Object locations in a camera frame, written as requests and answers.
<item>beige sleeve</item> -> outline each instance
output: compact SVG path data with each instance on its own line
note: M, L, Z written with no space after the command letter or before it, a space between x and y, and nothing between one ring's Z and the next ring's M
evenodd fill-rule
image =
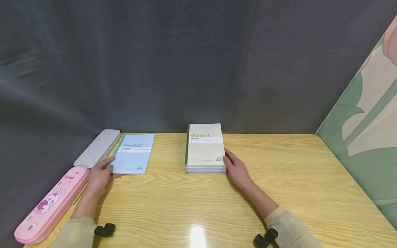
M276 243L280 248L323 247L300 220L282 207L269 214L265 223L268 228L274 228L278 232Z
M92 248L96 227L91 218L71 219L62 227L52 248Z

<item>wood grain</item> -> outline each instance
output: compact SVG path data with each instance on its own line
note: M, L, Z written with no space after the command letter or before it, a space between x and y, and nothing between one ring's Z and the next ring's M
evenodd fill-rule
M227 175L185 174L185 142L186 134L156 134L146 175L110 183L96 220L117 229L94 247L253 247L262 220ZM397 246L397 232L317 136L224 134L224 142L325 247ZM73 209L25 247L51 247Z

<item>notebook spine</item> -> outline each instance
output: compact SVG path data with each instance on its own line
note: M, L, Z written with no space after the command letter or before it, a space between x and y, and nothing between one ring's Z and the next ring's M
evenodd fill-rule
M188 150L189 150L189 130L190 130L190 124L187 125L187 132L186 132L185 165L187 165L187 152L188 152Z

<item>person's right hand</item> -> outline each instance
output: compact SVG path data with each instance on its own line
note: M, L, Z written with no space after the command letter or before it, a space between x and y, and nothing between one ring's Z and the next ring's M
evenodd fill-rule
M245 164L226 148L225 154L226 156L223 157L223 160L231 179L237 185L237 187L245 191L254 184L250 175L248 174Z

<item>finger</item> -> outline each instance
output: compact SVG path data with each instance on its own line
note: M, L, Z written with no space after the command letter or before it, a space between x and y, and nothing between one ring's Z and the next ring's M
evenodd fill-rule
M232 163L235 163L237 160L239 160L239 158L236 155L234 155L234 153L232 153L231 151L229 151L226 148L225 148L225 154L230 159L230 161Z
M100 162L98 164L98 167L101 169L106 169L106 166L108 166L109 163L113 162L116 158L114 156L105 159L104 161Z
M105 170L107 170L110 174L112 174L113 173L113 165L106 167Z
M234 165L232 164L232 162L230 161L230 159L229 159L228 157L223 156L223 160L224 160L224 163L225 163L226 168L227 168L228 170L229 170L230 168L233 168L233 167L234 167Z
M114 179L116 179L118 177L121 177L121 176L122 176L122 174L111 174L109 180L114 180Z

